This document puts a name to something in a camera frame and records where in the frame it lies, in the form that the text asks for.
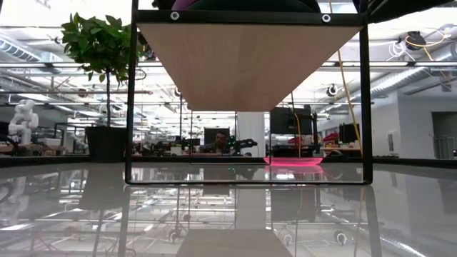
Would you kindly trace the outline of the transparent pink plate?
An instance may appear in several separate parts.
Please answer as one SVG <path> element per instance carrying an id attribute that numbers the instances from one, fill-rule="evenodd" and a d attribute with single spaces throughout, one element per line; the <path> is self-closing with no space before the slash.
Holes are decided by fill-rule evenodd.
<path id="1" fill-rule="evenodd" d="M 291 158 L 291 157 L 265 157 L 263 159 L 270 166 L 316 166 L 322 158 Z"/>

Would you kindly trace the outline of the green plant in black pot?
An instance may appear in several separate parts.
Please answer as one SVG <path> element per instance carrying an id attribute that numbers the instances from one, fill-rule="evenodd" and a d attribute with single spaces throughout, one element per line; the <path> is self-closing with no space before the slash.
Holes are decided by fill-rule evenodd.
<path id="1" fill-rule="evenodd" d="M 106 123 L 85 129 L 89 157 L 96 163 L 123 161 L 127 130 L 111 125 L 111 80 L 119 85 L 127 81 L 130 61 L 137 63 L 144 56 L 144 47 L 138 39 L 131 38 L 130 25 L 109 15 L 102 20 L 75 13 L 61 27 L 64 53 L 87 73 L 89 81 L 97 76 L 99 82 L 106 84 Z"/>

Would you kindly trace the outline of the black desk monitor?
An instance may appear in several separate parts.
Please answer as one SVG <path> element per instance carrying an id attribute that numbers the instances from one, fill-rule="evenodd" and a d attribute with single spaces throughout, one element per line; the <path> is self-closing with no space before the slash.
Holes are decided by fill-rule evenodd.
<path id="1" fill-rule="evenodd" d="M 339 124 L 338 139 L 342 143 L 355 143 L 358 140 L 353 124 Z"/>

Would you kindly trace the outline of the grey double door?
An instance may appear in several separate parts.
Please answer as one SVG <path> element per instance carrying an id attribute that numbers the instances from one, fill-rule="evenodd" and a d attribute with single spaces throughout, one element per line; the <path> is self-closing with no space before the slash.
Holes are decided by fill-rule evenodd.
<path id="1" fill-rule="evenodd" d="M 436 159 L 457 159 L 457 112 L 433 112 L 433 148 Z"/>

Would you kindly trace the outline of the small black monitor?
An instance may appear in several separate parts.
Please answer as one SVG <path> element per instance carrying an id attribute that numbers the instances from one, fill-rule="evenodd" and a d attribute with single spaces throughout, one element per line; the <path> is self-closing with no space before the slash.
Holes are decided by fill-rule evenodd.
<path id="1" fill-rule="evenodd" d="M 218 133 L 223 133 L 226 136 L 230 135 L 229 128 L 205 128 L 204 129 L 204 144 L 214 143 Z"/>

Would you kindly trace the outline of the person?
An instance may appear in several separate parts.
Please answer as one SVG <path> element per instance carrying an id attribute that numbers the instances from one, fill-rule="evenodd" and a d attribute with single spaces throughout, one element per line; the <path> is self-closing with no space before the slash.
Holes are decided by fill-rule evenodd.
<path id="1" fill-rule="evenodd" d="M 219 131 L 216 134 L 216 138 L 213 143 L 205 144 L 199 150 L 201 153 L 219 153 L 228 154 L 230 153 L 230 147 L 228 145 L 228 137 L 223 131 Z"/>

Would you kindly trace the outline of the large black screen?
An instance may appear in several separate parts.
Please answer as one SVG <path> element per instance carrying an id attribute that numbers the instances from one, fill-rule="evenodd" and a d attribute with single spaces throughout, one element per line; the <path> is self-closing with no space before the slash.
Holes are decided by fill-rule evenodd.
<path id="1" fill-rule="evenodd" d="M 272 134 L 302 134 L 313 133 L 311 109 L 276 107 L 271 110 L 270 129 Z"/>

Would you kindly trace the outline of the white humanoid robot figure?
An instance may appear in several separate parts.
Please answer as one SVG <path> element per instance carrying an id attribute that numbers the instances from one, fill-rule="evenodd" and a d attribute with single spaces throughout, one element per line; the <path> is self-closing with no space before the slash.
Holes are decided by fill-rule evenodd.
<path id="1" fill-rule="evenodd" d="M 9 135 L 20 135 L 22 146 L 31 143 L 31 131 L 39 126 L 39 116 L 33 112 L 35 105 L 33 100 L 20 100 L 8 126 Z"/>

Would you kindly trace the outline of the black aluminium table frame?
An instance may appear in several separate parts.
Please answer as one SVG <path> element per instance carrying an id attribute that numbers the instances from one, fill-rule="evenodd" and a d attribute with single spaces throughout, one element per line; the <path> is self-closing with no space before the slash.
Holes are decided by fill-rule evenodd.
<path id="1" fill-rule="evenodd" d="M 138 163 L 237 163 L 267 164 L 260 157 L 228 157 L 228 156 L 134 156 L 133 162 Z M 325 157 L 321 163 L 362 163 L 362 158 Z M 32 156 L 32 157 L 0 157 L 0 168 L 13 166 L 39 166 L 62 163 L 87 163 L 89 156 Z M 372 163 L 404 166 L 423 166 L 434 168 L 457 169 L 457 160 L 417 159 L 417 158 L 381 158 L 373 157 Z"/>

